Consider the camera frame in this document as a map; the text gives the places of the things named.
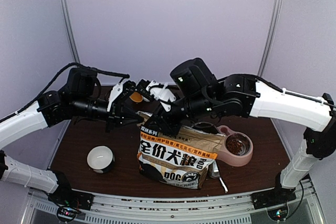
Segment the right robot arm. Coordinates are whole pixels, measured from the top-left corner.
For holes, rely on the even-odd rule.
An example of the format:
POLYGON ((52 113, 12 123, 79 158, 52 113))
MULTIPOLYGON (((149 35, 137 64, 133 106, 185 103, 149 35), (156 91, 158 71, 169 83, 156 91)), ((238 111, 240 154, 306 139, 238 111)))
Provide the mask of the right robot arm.
POLYGON ((279 175, 278 184, 269 192, 272 203, 289 196, 312 166, 335 151, 335 105, 329 94, 312 97, 279 88, 253 74, 232 74, 217 79, 201 58, 187 60, 171 73, 182 92, 177 99, 164 85, 149 86, 160 106, 146 126, 176 135, 184 120, 214 115, 250 116, 279 119, 306 127, 300 149, 279 175))

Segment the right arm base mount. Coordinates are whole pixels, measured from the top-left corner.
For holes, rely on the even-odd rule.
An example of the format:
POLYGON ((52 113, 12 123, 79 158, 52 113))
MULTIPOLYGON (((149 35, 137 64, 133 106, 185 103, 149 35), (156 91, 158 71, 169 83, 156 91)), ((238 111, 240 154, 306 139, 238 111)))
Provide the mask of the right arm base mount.
POLYGON ((273 189, 251 194, 254 209, 267 208, 268 217, 273 221, 285 221, 289 217, 288 202, 296 199, 295 189, 282 188, 280 173, 275 178, 273 189))

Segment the dog food bag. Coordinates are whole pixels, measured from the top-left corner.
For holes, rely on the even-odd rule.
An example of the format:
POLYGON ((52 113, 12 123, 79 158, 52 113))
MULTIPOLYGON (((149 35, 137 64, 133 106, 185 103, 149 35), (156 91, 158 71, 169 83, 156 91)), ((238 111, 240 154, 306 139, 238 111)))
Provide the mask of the dog food bag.
POLYGON ((144 119, 138 124, 140 174, 175 187, 201 189, 226 135, 206 133, 183 125, 178 135, 169 136, 145 126, 151 113, 140 111, 138 114, 144 119))

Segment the metal food scoop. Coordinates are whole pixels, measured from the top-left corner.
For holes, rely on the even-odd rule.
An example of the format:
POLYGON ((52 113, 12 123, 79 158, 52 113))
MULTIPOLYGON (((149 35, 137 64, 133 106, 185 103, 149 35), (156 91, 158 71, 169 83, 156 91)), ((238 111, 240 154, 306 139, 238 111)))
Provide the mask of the metal food scoop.
POLYGON ((220 171, 219 171, 219 167, 216 163, 216 161, 213 161, 209 167, 208 167, 208 175, 210 178, 212 179, 219 179, 225 193, 228 193, 228 188, 224 182, 224 180, 222 179, 221 175, 220 175, 220 171))

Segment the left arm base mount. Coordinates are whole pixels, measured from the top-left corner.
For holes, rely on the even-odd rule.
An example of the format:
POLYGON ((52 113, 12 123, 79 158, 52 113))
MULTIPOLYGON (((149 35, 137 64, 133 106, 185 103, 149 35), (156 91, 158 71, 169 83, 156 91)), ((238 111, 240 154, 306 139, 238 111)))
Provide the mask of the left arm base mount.
POLYGON ((48 200, 58 208, 56 217, 59 221, 69 223, 73 221, 81 210, 90 210, 94 195, 73 190, 66 175, 59 171, 53 171, 57 179, 57 189, 53 193, 47 193, 48 200))

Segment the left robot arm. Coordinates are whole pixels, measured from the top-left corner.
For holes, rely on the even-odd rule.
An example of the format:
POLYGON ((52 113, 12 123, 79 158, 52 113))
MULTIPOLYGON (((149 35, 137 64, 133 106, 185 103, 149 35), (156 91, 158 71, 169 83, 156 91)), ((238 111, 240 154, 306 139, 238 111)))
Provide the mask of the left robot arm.
MULTIPOLYGON (((1 119, 1 148, 74 116, 104 121, 106 132, 143 121, 141 116, 124 103, 136 88, 128 74, 102 71, 79 63, 70 63, 62 71, 66 69, 70 70, 68 79, 60 90, 49 91, 44 88, 23 108, 1 119), (98 74, 121 78, 112 88, 108 100, 93 96, 94 89, 101 87, 98 74)), ((1 181, 55 194, 64 205, 71 205, 76 199, 75 192, 71 190, 70 183, 62 172, 23 164, 4 151, 1 151, 1 181)))

